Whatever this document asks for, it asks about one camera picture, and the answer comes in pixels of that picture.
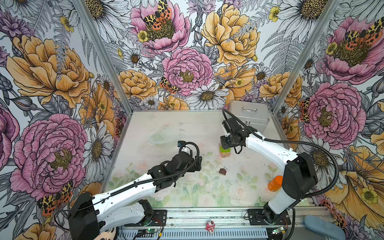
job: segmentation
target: silver box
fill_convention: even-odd
[[[229,111],[262,134],[270,120],[268,107],[262,103],[231,101]]]

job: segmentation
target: orange lid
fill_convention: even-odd
[[[281,186],[283,184],[283,176],[276,176],[275,183]]]

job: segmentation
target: floral tablecloth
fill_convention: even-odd
[[[261,154],[247,148],[239,155],[232,150],[230,157],[222,158],[218,147],[220,135],[223,135],[222,121],[220,111],[135,112],[104,189],[124,185],[153,166],[171,160],[177,153],[177,140],[185,140],[199,145],[202,169],[186,173],[176,182],[176,187],[148,197],[152,207],[263,206],[275,195],[267,189],[268,182],[283,172]],[[272,122],[264,135],[278,139]],[[180,139],[163,144],[149,143],[162,139],[161,136],[179,136]],[[227,171],[226,175],[219,173],[221,168]],[[306,200],[300,204],[310,205]]]

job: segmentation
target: orange container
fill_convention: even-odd
[[[281,188],[283,184],[283,176],[276,176],[270,183],[268,183],[268,189],[272,192],[276,192]]]

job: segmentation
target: blue object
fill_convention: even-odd
[[[335,240],[345,240],[345,233],[341,228],[333,223],[324,221],[319,217],[312,215],[305,216],[304,224],[308,229],[319,234],[328,236]]]

